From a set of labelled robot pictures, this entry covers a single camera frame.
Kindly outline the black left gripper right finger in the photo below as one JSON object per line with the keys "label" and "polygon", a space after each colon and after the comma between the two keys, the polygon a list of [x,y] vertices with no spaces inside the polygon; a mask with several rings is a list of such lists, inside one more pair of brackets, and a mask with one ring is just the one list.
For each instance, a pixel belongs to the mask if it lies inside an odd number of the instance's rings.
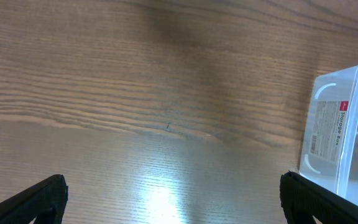
{"label": "black left gripper right finger", "polygon": [[288,224],[358,224],[358,206],[296,172],[280,178],[280,201]]}

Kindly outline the clear plastic container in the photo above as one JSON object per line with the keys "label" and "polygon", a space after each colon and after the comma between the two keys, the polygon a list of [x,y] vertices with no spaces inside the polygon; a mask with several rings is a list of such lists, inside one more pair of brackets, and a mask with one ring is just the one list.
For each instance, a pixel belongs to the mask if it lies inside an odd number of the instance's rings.
{"label": "clear plastic container", "polygon": [[315,79],[299,173],[358,206],[358,65]]}

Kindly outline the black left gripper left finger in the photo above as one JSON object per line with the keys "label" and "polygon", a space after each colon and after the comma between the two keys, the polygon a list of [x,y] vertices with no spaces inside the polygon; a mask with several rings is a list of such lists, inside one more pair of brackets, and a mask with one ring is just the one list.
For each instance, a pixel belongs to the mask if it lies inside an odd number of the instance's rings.
{"label": "black left gripper left finger", "polygon": [[52,175],[0,203],[0,223],[61,224],[68,186],[61,174]]}

